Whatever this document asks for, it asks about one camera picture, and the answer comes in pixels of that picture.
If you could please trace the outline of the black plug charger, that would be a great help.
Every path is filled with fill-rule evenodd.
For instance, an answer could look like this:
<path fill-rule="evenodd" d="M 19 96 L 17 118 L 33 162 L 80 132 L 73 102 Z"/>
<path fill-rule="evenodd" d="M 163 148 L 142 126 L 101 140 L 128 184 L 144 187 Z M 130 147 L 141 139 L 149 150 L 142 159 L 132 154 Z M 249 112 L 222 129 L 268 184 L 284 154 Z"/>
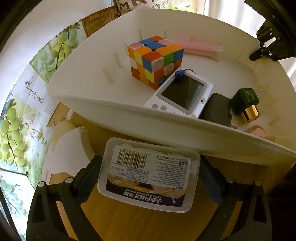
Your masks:
<path fill-rule="evenodd" d="M 238 127 L 231 123 L 230 101 L 230 98 L 224 95 L 213 93 L 206 102 L 199 119 L 237 129 Z"/>

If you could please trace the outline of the pink round tape dispenser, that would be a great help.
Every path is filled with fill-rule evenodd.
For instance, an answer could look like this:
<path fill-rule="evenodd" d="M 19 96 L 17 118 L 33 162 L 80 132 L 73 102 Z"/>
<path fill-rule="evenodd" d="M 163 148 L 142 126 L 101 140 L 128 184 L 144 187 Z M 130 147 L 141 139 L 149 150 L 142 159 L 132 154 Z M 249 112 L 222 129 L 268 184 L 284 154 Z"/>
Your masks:
<path fill-rule="evenodd" d="M 259 137 L 259 138 L 265 138 L 267 137 L 266 131 L 263 127 L 254 125 L 248 128 L 247 130 L 244 131 L 245 133 L 248 133 L 250 135 Z"/>

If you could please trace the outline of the multicolour puzzle cube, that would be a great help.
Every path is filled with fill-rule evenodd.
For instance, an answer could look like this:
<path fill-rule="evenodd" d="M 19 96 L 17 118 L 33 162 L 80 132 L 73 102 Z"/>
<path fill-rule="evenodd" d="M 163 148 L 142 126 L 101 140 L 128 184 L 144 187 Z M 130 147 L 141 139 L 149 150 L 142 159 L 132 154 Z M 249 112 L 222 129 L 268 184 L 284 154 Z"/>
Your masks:
<path fill-rule="evenodd" d="M 161 36 L 127 46 L 132 77 L 154 90 L 182 64 L 184 48 Z"/>

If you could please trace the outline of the green grape printed cardboard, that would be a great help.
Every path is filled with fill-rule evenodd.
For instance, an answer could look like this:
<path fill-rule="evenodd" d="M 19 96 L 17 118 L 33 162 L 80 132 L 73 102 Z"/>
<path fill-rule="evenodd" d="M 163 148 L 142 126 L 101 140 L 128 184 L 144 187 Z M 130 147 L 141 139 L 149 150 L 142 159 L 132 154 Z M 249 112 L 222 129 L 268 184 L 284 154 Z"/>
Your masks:
<path fill-rule="evenodd" d="M 1 190 L 21 240 L 27 237 L 29 209 L 42 179 L 53 135 L 52 115 L 59 104 L 49 96 L 47 85 L 86 38 L 80 21 L 53 37 L 25 68 L 1 113 Z"/>

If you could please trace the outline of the white children's digital camera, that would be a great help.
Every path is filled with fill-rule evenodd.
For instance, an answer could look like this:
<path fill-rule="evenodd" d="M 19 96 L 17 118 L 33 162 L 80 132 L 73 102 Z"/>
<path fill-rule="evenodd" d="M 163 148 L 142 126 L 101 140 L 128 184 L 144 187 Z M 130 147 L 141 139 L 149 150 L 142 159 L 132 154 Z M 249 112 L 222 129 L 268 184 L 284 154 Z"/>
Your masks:
<path fill-rule="evenodd" d="M 151 96 L 144 107 L 198 118 L 214 84 L 192 69 L 178 68 Z"/>

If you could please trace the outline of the green bottle with gold cap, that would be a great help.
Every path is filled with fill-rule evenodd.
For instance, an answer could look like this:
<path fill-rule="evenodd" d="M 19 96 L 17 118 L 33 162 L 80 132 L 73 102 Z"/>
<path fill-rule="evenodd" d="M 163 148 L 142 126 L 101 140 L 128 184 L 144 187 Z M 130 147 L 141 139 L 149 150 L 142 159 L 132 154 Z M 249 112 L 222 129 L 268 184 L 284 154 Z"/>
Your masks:
<path fill-rule="evenodd" d="M 245 122 L 250 123 L 261 116 L 257 108 L 259 102 L 254 89 L 241 88 L 231 98 L 230 106 L 235 115 L 241 116 Z"/>

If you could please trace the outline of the white cloud-shaped board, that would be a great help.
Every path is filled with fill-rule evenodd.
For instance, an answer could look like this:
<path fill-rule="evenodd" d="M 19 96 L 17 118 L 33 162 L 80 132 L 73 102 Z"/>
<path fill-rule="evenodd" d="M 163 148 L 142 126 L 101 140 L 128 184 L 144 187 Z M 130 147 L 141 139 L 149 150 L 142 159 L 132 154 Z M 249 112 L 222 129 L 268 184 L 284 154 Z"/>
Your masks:
<path fill-rule="evenodd" d="M 66 172 L 75 176 L 94 156 L 88 129 L 75 127 L 70 120 L 63 119 L 54 128 L 45 167 L 52 174 Z"/>

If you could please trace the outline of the clear floss pick box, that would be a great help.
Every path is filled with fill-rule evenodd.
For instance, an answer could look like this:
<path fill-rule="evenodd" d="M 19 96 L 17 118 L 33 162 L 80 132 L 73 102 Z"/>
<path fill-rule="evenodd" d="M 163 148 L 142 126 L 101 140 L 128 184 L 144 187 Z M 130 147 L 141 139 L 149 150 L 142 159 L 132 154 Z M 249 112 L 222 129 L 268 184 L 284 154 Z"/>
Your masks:
<path fill-rule="evenodd" d="M 111 138 L 97 189 L 130 205 L 186 213 L 193 204 L 200 161 L 195 151 Z"/>

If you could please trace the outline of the white plastic storage bin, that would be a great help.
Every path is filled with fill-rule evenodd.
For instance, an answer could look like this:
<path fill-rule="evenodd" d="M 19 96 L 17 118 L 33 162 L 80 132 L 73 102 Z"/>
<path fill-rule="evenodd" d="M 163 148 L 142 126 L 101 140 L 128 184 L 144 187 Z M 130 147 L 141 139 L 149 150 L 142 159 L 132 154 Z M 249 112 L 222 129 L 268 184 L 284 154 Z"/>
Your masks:
<path fill-rule="evenodd" d="M 131 11 L 87 38 L 48 93 L 94 123 L 259 165 L 295 161 L 295 89 L 242 30 L 198 14 Z"/>

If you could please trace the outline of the letter print canvas bag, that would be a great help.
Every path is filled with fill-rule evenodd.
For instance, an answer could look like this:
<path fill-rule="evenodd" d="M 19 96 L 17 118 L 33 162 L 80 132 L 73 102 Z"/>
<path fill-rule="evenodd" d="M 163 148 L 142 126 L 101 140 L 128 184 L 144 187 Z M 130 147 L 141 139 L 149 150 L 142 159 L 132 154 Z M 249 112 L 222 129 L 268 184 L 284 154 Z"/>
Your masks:
<path fill-rule="evenodd" d="M 170 1 L 161 0 L 114 0 L 113 2 L 121 15 L 139 9 L 162 9 L 170 4 Z"/>

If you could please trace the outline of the brown printed cardboard piece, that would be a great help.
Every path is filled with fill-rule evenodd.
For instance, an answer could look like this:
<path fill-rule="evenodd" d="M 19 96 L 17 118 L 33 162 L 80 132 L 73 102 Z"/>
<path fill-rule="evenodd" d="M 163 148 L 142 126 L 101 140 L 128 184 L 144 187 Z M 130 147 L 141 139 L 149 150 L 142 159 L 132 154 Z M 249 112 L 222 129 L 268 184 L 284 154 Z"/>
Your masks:
<path fill-rule="evenodd" d="M 119 17 L 116 6 L 101 9 L 81 20 L 86 37 L 90 37 L 99 29 Z"/>

